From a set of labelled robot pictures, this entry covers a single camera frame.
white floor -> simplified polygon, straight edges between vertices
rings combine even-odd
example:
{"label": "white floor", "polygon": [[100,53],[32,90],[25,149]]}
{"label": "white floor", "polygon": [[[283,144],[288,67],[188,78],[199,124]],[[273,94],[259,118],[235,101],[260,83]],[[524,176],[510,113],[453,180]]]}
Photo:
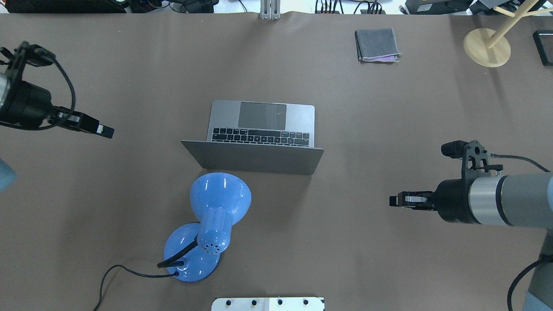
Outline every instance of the white floor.
{"label": "white floor", "polygon": [[[242,0],[242,3],[244,3],[244,6],[248,9],[249,12],[257,12],[259,13],[259,10],[261,8],[261,4],[259,0]],[[399,10],[400,5],[405,5],[405,0],[380,0],[379,3],[382,5],[382,8],[386,12],[386,14],[401,14]],[[350,1],[350,0],[342,0],[344,13],[346,14],[353,14],[353,11],[355,10],[355,7],[357,6],[357,2]],[[361,4],[360,9],[366,9],[366,4]],[[546,7],[550,8],[553,5],[551,3],[546,2]],[[238,0],[219,0],[219,4],[214,6],[215,13],[240,13],[244,12],[244,9],[240,5]],[[156,13],[160,11],[171,11],[169,8],[164,9],[157,9],[152,11],[151,13]],[[296,11],[296,12],[304,12],[304,13],[314,13],[315,12],[315,0],[280,0],[280,11],[281,13],[290,12],[290,11]],[[0,13],[8,13],[6,8],[3,6],[0,6]],[[467,10],[467,12],[464,13],[457,13],[458,15],[470,15],[470,10]],[[545,16],[552,16],[549,13],[544,13],[541,15]]]}

wooden stand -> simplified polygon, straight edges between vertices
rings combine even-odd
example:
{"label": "wooden stand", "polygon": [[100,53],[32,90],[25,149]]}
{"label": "wooden stand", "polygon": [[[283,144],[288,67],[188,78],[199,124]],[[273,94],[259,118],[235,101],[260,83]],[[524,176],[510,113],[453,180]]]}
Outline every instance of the wooden stand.
{"label": "wooden stand", "polygon": [[498,31],[488,28],[478,28],[469,32],[463,40],[463,47],[468,57],[475,63],[485,67],[499,67],[505,64],[511,56],[511,47],[504,37],[522,17],[539,13],[553,12],[553,8],[528,12],[538,0],[526,0],[514,13],[500,7],[493,9],[510,16]]}

brown table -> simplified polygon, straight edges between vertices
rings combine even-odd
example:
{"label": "brown table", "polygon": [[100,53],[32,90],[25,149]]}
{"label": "brown table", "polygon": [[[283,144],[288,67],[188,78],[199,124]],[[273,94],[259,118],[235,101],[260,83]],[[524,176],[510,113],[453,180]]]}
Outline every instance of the brown table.
{"label": "brown table", "polygon": [[[108,276],[100,310],[210,310],[218,297],[320,296],[327,310],[505,310],[513,278],[544,230],[450,224],[388,207],[402,190],[460,177],[440,145],[478,139],[491,152],[552,167],[551,80],[532,39],[553,18],[507,34],[502,67],[473,63],[463,36],[504,17],[284,14],[16,15],[2,46],[53,51],[77,110],[112,140],[63,129],[0,128],[18,180],[0,193],[0,309],[87,310],[120,263],[165,273],[166,238],[196,221],[188,191],[206,173],[180,144],[204,139],[213,99],[316,107],[312,177],[233,172],[253,200],[215,272],[193,284]],[[361,64],[353,33],[393,27],[397,64]],[[70,104],[54,66],[24,79]],[[538,172],[504,160],[505,173]],[[520,309],[529,277],[515,292]]]}

lamp base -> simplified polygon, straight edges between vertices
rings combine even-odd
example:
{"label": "lamp base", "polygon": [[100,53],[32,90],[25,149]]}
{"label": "lamp base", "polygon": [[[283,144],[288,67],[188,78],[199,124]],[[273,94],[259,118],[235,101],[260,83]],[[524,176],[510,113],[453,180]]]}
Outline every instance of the lamp base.
{"label": "lamp base", "polygon": [[[167,239],[163,249],[163,260],[167,260],[176,253],[180,252],[188,244],[194,241],[194,238],[200,230],[200,224],[186,224],[175,230]],[[168,267],[169,273],[179,273],[175,278],[183,282],[197,282],[209,276],[217,265],[221,254],[211,255],[206,253],[200,247],[193,248],[189,253],[182,256],[179,261],[184,265],[180,267]]]}
{"label": "lamp base", "polygon": [[486,48],[486,41],[495,33],[495,30],[478,28],[469,32],[463,40],[463,47],[468,57],[478,65],[485,67],[499,67],[505,64],[511,56],[511,46],[505,37],[491,48]]}

open laptop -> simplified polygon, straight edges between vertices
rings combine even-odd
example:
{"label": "open laptop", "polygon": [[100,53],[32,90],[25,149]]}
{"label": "open laptop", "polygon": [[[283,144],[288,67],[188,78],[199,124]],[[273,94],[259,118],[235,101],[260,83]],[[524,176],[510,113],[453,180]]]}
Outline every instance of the open laptop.
{"label": "open laptop", "polygon": [[206,141],[182,141],[206,169],[312,175],[315,107],[294,103],[214,100]]}

